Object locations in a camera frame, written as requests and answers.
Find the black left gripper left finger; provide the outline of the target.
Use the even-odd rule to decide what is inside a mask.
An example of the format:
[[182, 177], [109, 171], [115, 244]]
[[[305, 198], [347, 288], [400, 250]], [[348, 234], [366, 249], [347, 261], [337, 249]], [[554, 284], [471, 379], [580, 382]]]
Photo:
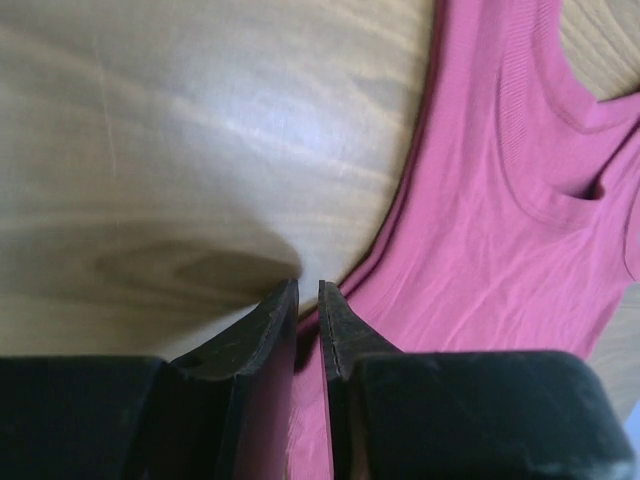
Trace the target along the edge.
[[295, 357], [298, 283], [173, 361], [1, 361], [5, 479], [278, 479]]

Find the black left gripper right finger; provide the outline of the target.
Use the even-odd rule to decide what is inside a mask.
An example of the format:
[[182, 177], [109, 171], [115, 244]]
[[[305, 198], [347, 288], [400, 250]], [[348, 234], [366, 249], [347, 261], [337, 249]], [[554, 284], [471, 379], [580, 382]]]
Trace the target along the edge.
[[405, 353], [318, 291], [335, 479], [631, 479], [597, 375], [560, 351]]

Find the red tank top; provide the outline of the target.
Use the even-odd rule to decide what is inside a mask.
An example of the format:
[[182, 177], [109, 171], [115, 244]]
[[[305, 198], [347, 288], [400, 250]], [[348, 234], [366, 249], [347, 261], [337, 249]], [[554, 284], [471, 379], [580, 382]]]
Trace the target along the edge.
[[558, 1], [441, 1], [397, 198], [342, 282], [408, 351], [588, 357], [639, 279], [639, 97], [599, 101]]

